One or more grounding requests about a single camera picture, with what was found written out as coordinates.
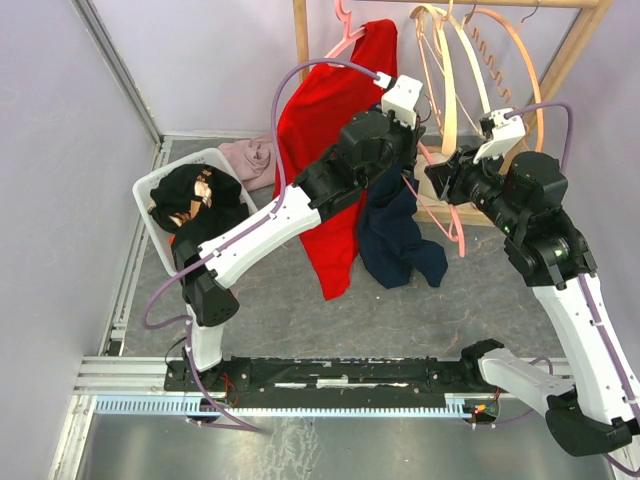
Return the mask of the light pink hanger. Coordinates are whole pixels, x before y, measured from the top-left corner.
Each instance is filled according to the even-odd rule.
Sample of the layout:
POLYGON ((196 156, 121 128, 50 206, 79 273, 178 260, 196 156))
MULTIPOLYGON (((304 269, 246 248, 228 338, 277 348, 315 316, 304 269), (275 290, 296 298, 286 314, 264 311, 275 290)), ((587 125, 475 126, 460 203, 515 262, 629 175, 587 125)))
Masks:
MULTIPOLYGON (((446 156, 439 149, 427 146, 421 141, 418 142, 418 153, 422 153, 429 165, 441 164, 446 162, 446 156)), ((418 214, 425 214, 427 221, 432 222, 441 231, 447 240, 457 245, 460 258, 466 256, 466 239, 465 232, 460 218, 460 214, 455 206, 449 204, 444 207, 428 207, 418 195, 418 187, 411 187, 410 191, 416 200, 418 214)))

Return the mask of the navy blue t shirt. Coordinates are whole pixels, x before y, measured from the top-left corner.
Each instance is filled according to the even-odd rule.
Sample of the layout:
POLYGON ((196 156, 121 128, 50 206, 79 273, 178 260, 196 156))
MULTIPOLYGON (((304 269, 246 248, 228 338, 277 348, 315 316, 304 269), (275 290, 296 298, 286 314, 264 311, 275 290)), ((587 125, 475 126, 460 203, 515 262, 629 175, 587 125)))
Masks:
POLYGON ((413 219, 419 181, 400 162, 369 188, 356 230, 366 270, 387 289, 405 286, 413 272, 438 288, 448 270, 444 248, 422 237, 413 219))

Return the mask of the peach hanger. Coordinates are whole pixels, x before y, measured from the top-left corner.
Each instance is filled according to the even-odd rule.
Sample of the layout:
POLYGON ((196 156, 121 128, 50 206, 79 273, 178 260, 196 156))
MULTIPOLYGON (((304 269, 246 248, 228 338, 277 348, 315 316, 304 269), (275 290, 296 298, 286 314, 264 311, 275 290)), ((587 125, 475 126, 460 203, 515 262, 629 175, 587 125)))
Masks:
MULTIPOLYGON (((502 15, 498 14, 493 10, 482 8, 482 7, 476 7, 474 10, 474 13, 490 17, 494 21, 498 22, 510 35, 511 39, 517 46, 520 56, 525 64, 525 67, 529 76, 529 80, 531 83, 531 87, 532 87, 533 100, 535 103, 541 103, 542 96, 540 91, 538 75, 536 73, 529 51, 527 50, 518 31, 511 25, 511 23, 505 17, 503 17, 502 15)), ((541 110, 538 110, 535 113, 535 118, 536 118, 536 126, 537 126, 537 138, 536 138, 536 144, 535 144, 535 151, 541 152, 542 147, 544 145, 544 127, 545 127, 544 113, 541 110)))

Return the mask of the black t shirt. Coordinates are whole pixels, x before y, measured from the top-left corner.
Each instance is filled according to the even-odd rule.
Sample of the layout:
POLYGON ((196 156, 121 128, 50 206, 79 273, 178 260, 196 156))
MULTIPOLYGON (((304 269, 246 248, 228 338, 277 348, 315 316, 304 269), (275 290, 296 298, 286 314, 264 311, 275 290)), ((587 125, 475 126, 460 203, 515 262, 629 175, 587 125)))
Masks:
POLYGON ((171 234, 173 249, 184 242, 195 246, 231 230, 249 216, 241 201, 241 184, 206 164, 186 164, 172 170, 150 192, 148 213, 171 234))

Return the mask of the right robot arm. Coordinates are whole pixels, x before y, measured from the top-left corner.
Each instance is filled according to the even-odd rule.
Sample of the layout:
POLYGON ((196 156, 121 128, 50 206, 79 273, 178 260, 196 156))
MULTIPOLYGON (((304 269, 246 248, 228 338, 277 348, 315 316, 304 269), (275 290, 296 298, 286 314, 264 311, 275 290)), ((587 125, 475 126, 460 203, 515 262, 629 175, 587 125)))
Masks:
POLYGON ((476 154, 458 149, 425 175, 439 199, 474 205, 504 234, 508 260, 551 320, 572 377, 557 379, 488 340, 469 347, 475 357, 460 364, 460 382, 514 395, 574 457, 609 456, 639 433, 639 381, 612 328, 594 256, 563 209, 568 180, 544 153, 518 154, 504 175, 500 160, 476 154))

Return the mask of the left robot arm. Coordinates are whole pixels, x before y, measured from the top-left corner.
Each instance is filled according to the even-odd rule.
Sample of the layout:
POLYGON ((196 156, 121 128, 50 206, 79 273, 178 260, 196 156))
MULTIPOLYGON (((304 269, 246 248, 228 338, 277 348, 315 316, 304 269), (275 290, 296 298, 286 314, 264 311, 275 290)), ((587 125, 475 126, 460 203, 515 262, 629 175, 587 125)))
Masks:
POLYGON ((266 207, 211 241, 183 241, 175 247, 182 293, 192 316, 186 346, 191 383, 209 390, 220 381, 224 325, 239 310, 231 286, 291 238, 357 204, 391 167, 412 168, 423 132, 416 111, 393 107, 358 113, 341 129, 337 143, 266 207))

